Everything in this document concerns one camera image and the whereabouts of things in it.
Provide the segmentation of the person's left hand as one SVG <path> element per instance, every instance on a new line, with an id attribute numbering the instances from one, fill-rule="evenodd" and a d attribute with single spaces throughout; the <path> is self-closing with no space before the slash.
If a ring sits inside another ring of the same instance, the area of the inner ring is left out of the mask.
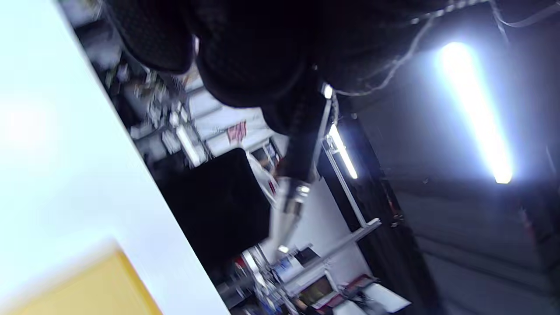
<path id="1" fill-rule="evenodd" d="M 304 77 L 345 95 L 381 88 L 447 0 L 106 0 L 128 52 L 160 72 L 196 63 L 224 105 L 260 107 L 286 134 Z"/>

